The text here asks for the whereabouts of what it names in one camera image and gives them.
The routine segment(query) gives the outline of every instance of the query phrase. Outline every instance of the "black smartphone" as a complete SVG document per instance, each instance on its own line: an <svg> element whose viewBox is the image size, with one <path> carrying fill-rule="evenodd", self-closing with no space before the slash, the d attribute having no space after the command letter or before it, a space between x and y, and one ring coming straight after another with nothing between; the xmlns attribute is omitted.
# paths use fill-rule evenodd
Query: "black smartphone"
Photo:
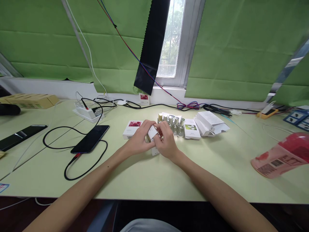
<svg viewBox="0 0 309 232"><path fill-rule="evenodd" d="M25 141L26 139L30 138L31 136L39 133L40 131L44 130L47 126L46 125L31 125L15 134L2 139L0 141L0 150L7 151L10 148L16 146L17 144Z"/></svg>
<svg viewBox="0 0 309 232"><path fill-rule="evenodd" d="M71 153L90 153L106 131L109 126L95 126L72 150Z"/></svg>

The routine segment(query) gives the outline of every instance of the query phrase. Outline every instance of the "desk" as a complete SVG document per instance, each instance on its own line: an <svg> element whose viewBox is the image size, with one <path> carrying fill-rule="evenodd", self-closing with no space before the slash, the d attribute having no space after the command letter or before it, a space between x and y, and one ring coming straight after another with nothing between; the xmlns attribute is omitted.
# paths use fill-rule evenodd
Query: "desk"
<svg viewBox="0 0 309 232"><path fill-rule="evenodd" d="M5 177L12 171L12 168L24 153L25 149L40 135L45 134L48 130L58 126L74 127L80 123L83 118L75 115L72 110L74 109L73 101L64 101L56 106L48 109L21 109L18 116L0 116L0 140L28 127L31 125L49 125L52 115L54 114L51 128L46 128L40 133L28 138L15 147L6 151L6 155L0 159L0 179ZM66 133L68 128L61 128L52 132L47 137L46 143L50 144ZM21 166L27 160L35 156L38 152L46 147L42 143L43 136L38 138L31 147L27 150L26 154L19 161L18 166Z"/></svg>
<svg viewBox="0 0 309 232"><path fill-rule="evenodd" d="M108 142L108 149L99 164L126 142L122 138L122 133L129 120L157 120L157 115L161 112L181 114L184 118L193 118L196 114L196 111L180 112L165 106L144 110L118 106L106 113L106 117L99 123L110 125L110 129L103 137ZM254 115L233 116L232 119L238 126L222 116L219 117L231 128L228 133L214 138L202 138L200 141L175 137L178 148L201 167L230 185L249 202L309 203L309 184L306 177L309 174L309 165L291 170L277 179L267 179L257 173L250 164L252 158L277 144L276 140L263 131L263 122L289 128L295 132L301 131L300 129L283 122L284 116L280 115L267 120L256 118ZM81 132L88 132L92 127L93 124L88 121L75 126ZM275 128L265 129L279 140L288 135ZM71 130L52 145L54 147L74 145L82 137ZM68 176L73 178L86 171L98 159L104 148L105 144L102 142L91 154L82 155L69 168ZM63 171L73 156L69 150L44 149L2 180L2 183L10 186L0 195L59 197L78 181L67 181L63 177ZM205 201L182 170L162 155L152 157L150 151L132 156L123 162L95 198Z"/></svg>

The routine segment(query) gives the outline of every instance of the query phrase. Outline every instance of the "power strip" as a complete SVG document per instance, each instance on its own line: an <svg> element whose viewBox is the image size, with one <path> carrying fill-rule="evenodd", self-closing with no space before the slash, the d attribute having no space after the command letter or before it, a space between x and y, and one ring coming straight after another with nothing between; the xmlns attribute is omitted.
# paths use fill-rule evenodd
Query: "power strip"
<svg viewBox="0 0 309 232"><path fill-rule="evenodd" d="M101 116L101 114L96 116L92 109L86 110L86 108L83 105L79 104L78 102L75 102L75 109L73 109L73 112L74 114L86 119L91 123L96 123ZM103 118L105 118L104 114L102 114L100 120L102 120Z"/></svg>

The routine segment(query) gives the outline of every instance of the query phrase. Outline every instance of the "hand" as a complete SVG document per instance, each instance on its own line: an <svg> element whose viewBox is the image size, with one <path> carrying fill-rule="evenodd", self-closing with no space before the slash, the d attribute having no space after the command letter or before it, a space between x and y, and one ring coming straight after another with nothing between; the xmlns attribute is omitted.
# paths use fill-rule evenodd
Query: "hand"
<svg viewBox="0 0 309 232"><path fill-rule="evenodd" d="M157 131L161 137L163 135L163 140L160 139L158 134L154 136L154 142L157 149L164 157L170 160L176 159L180 153L180 150L176 146L174 133L170 126L166 121L160 122L159 124L154 124L154 126L157 128Z"/></svg>
<svg viewBox="0 0 309 232"><path fill-rule="evenodd" d="M146 143L145 136L150 127L155 124L155 121L145 120L137 129L132 138L130 138L125 145L122 146L123 151L129 156L140 154L155 147L154 142Z"/></svg>

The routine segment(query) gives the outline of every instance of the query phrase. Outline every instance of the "green curtain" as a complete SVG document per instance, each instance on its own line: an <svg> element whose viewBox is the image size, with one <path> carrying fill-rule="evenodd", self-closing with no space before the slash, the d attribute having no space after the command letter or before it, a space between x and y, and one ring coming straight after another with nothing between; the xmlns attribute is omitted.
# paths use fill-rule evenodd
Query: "green curtain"
<svg viewBox="0 0 309 232"><path fill-rule="evenodd" d="M207 0L186 97L264 101L308 29L307 0Z"/></svg>
<svg viewBox="0 0 309 232"><path fill-rule="evenodd" d="M294 68L272 101L287 106L309 105L309 55Z"/></svg>
<svg viewBox="0 0 309 232"><path fill-rule="evenodd" d="M90 46L93 66L107 92L138 93L138 61L96 0L68 0ZM151 0L104 0L127 44L140 57ZM27 78L94 82L60 0L1 1L0 51ZM84 49L90 62L87 45Z"/></svg>
<svg viewBox="0 0 309 232"><path fill-rule="evenodd" d="M104 0L103 2L120 34L139 58L151 0ZM90 46L97 78L107 92L135 94L140 92L133 86L139 62L121 40L98 2L96 0L69 0L69 3ZM89 51L84 41L83 46L90 61ZM104 92L95 77L93 81L96 90Z"/></svg>
<svg viewBox="0 0 309 232"><path fill-rule="evenodd" d="M60 0L0 1L0 51L24 77L92 82Z"/></svg>

